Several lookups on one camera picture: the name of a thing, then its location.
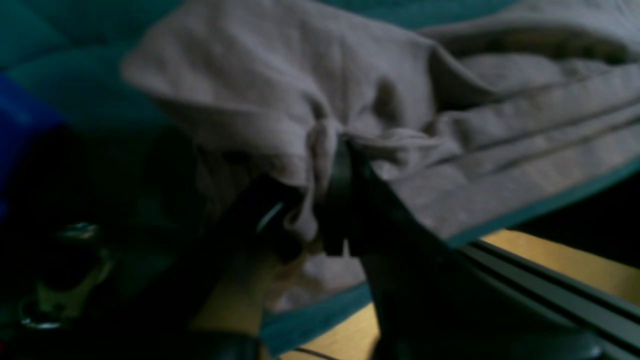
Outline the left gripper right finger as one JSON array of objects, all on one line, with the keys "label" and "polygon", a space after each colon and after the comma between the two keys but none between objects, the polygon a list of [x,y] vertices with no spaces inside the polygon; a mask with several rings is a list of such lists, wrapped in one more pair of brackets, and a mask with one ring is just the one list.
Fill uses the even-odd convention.
[{"label": "left gripper right finger", "polygon": [[327,255],[364,269],[380,337],[373,360],[598,360],[590,330],[553,322],[482,279],[420,224],[356,145],[337,142],[320,207]]}]

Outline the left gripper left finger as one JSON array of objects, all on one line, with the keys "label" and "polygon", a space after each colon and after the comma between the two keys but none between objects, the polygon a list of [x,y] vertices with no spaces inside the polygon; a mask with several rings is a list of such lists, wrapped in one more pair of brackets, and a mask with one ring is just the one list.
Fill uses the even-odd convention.
[{"label": "left gripper left finger", "polygon": [[110,315],[102,360],[263,360],[263,300],[301,253],[284,219],[302,193],[267,175],[215,225]]}]

